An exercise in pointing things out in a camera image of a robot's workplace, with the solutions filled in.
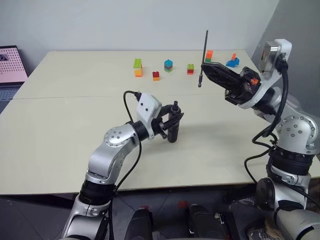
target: white wall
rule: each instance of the white wall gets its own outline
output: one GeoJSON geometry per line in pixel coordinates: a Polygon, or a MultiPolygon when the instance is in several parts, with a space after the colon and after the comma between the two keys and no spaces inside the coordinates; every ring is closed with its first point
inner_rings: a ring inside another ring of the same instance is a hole
{"type": "Polygon", "coordinates": [[[0,46],[32,71],[50,50],[246,49],[279,0],[0,0],[0,46]]]}

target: robotic arm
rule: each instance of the robotic arm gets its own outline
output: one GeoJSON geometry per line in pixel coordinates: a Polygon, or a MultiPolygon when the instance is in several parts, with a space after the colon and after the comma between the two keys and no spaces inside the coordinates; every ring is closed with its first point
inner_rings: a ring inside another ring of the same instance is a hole
{"type": "Polygon", "coordinates": [[[320,119],[304,112],[288,95],[291,47],[285,39],[267,42],[259,65],[261,76],[248,67],[237,74],[217,62],[203,62],[201,68],[210,81],[225,88],[225,100],[243,109],[253,108],[257,116],[271,123],[256,137],[267,137],[276,129],[278,140],[269,151],[268,177],[258,181],[256,201],[262,209],[273,212],[286,239],[308,240],[320,235],[320,215],[305,210],[309,168],[320,153],[320,119]],[[272,88],[281,75],[283,90],[272,88]]]}
{"type": "Polygon", "coordinates": [[[152,140],[157,134],[168,138],[171,143],[177,140],[179,122],[184,115],[177,101],[162,107],[152,95],[128,92],[138,100],[138,121],[108,130],[101,145],[91,155],[80,194],[75,198],[63,229],[63,238],[104,240],[109,224],[108,208],[117,190],[115,184],[126,156],[140,142],[147,138],[152,140]],[[168,121],[163,122],[162,117],[166,114],[169,114],[168,121]]]}

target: pink screen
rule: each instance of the pink screen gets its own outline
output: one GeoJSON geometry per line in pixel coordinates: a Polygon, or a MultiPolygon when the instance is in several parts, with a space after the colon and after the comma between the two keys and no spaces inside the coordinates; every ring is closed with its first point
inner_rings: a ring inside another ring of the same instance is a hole
{"type": "Polygon", "coordinates": [[[27,79],[18,49],[0,48],[0,83],[25,82],[27,79]]]}

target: white table surface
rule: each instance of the white table surface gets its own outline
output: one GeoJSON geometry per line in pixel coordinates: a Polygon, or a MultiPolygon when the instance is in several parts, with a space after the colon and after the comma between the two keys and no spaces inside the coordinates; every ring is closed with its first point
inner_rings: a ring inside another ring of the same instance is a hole
{"type": "MultiPolygon", "coordinates": [[[[239,52],[243,53],[240,58],[242,65],[235,70],[239,72],[243,65],[256,69],[245,52],[239,52]]],[[[52,70],[52,59],[58,58],[58,55],[76,61],[75,56],[78,55],[91,55],[94,59],[98,55],[107,59],[109,53],[49,53],[16,98],[0,114],[0,181],[7,183],[0,184],[0,194],[78,192],[89,157],[102,142],[105,132],[128,121],[122,101],[122,93],[128,89],[148,90],[163,105],[178,100],[185,115],[176,143],[169,143],[160,136],[142,142],[140,162],[121,186],[122,190],[251,182],[243,162],[245,158],[265,150],[252,144],[251,138],[267,122],[255,116],[251,109],[243,110],[225,101],[224,90],[206,77],[203,78],[203,87],[197,87],[199,65],[196,65],[195,75],[187,75],[186,63],[196,63],[192,59],[195,56],[198,58],[201,52],[170,52],[174,56],[171,58],[177,59],[173,62],[175,69],[172,74],[162,70],[164,52],[144,51],[139,54],[127,52],[130,61],[128,67],[122,66],[122,70],[120,67],[117,67],[118,71],[113,71],[113,68],[109,70],[112,64],[106,64],[103,72],[109,75],[104,80],[101,73],[100,78],[97,77],[97,69],[103,69],[99,61],[89,64],[87,69],[96,68],[92,71],[95,77],[90,79],[82,66],[77,68],[82,74],[78,77],[72,75],[72,71],[76,72],[77,64],[72,65],[73,70],[66,68],[56,71],[55,75],[60,78],[52,76],[55,72],[52,70]],[[188,59],[191,60],[186,60],[186,53],[190,54],[188,59]],[[152,70],[150,67],[149,72],[146,70],[143,78],[132,77],[136,55],[142,58],[142,64],[146,62],[145,66],[148,66],[148,61],[144,61],[148,56],[153,56],[154,62],[160,59],[157,65],[161,76],[159,82],[152,81],[151,72],[156,67],[152,67],[152,70]],[[184,59],[181,64],[178,61],[180,55],[184,59]],[[43,69],[51,71],[46,74],[43,69]],[[62,80],[64,73],[70,78],[62,80]],[[122,77],[111,81],[114,79],[111,73],[114,77],[116,74],[122,77]]],[[[227,58],[226,55],[230,53],[220,52],[220,55],[227,58]]],[[[109,61],[113,62],[116,53],[111,52],[111,56],[109,61]]],[[[135,117],[137,102],[128,98],[128,105],[135,117]]],[[[138,148],[127,156],[119,179],[131,167],[137,154],[138,148]]],[[[265,156],[249,162],[248,167],[256,179],[267,175],[267,159],[265,156]]],[[[313,177],[320,176],[319,161],[313,161],[310,173],[313,177]]]]}
{"type": "MultiPolygon", "coordinates": [[[[258,71],[244,50],[214,51],[212,61],[226,64],[237,53],[240,65],[258,71]]],[[[198,88],[202,51],[52,51],[23,84],[15,99],[59,97],[108,97],[125,90],[153,95],[206,95],[224,91],[204,76],[198,88]],[[141,58],[143,77],[134,76],[134,60],[141,58]],[[164,71],[164,61],[173,61],[173,71],[164,71]],[[194,64],[194,75],[187,75],[187,64],[194,64]],[[160,81],[153,82],[152,72],[160,81]]]]}

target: gray floor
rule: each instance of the gray floor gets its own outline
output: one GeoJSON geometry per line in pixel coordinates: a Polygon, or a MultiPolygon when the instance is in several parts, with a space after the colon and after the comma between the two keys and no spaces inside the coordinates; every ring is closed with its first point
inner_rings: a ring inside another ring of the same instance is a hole
{"type": "MultiPolygon", "coordinates": [[[[223,191],[179,191],[161,193],[135,193],[115,198],[113,225],[116,240],[123,240],[128,223],[135,210],[147,207],[153,214],[154,240],[188,236],[186,203],[200,204],[211,212],[228,209],[223,204],[223,191]]],[[[233,203],[237,227],[246,239],[243,229],[261,218],[257,209],[233,203]]],[[[57,240],[60,239],[70,210],[0,198],[1,240],[57,240]]]]}
{"type": "Polygon", "coordinates": [[[0,101],[0,114],[2,113],[2,111],[6,108],[6,106],[8,105],[8,101],[0,101]]]}

